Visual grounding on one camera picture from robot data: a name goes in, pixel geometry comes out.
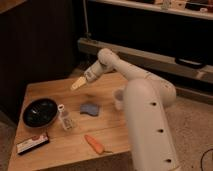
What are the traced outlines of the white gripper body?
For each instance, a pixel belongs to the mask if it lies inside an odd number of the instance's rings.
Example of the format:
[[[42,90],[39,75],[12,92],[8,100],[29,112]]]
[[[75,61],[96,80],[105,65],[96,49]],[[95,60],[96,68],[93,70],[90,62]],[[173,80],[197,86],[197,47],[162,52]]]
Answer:
[[[88,82],[94,82],[105,73],[106,69],[107,67],[105,65],[96,61],[84,72],[84,77]]]

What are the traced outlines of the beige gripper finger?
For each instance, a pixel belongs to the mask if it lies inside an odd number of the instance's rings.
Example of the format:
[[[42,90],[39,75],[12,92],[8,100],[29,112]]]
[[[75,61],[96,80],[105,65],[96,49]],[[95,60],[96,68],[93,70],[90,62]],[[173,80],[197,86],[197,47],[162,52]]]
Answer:
[[[81,76],[71,85],[71,89],[77,90],[78,88],[85,85],[86,83],[87,83],[86,78],[84,76]]]

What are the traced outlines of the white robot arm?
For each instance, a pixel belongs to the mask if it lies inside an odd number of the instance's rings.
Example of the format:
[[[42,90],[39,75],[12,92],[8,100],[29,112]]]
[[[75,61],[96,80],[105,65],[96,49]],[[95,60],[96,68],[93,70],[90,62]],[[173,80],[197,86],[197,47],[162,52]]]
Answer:
[[[122,60],[110,49],[97,53],[97,61],[71,86],[76,90],[116,70],[128,82],[123,89],[130,148],[136,171],[182,171],[177,157],[165,108],[176,99],[176,88],[169,81]]]

